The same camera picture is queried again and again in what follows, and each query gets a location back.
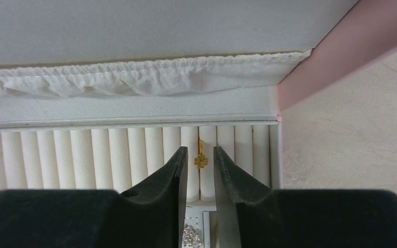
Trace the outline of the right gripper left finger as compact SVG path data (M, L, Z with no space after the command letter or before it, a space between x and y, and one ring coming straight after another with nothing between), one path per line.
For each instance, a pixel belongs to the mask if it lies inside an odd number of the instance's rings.
M181 247L188 150L132 188L0 191L0 247Z

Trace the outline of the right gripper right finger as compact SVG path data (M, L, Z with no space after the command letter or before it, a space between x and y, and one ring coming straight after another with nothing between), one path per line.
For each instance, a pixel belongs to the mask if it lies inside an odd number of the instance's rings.
M397 247L387 190L271 189L213 149L221 247Z

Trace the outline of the pink jewelry box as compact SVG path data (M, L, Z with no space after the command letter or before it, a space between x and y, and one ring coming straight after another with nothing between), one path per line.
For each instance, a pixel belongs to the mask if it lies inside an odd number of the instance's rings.
M283 112L395 48L397 1L0 1L0 191L122 193L186 147L220 247L213 149L283 189Z

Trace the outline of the earrings in box tray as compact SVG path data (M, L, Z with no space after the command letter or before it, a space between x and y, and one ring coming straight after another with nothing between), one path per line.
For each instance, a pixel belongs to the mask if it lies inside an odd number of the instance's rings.
M200 248L202 246L201 236L198 229L185 225L182 234L182 247Z

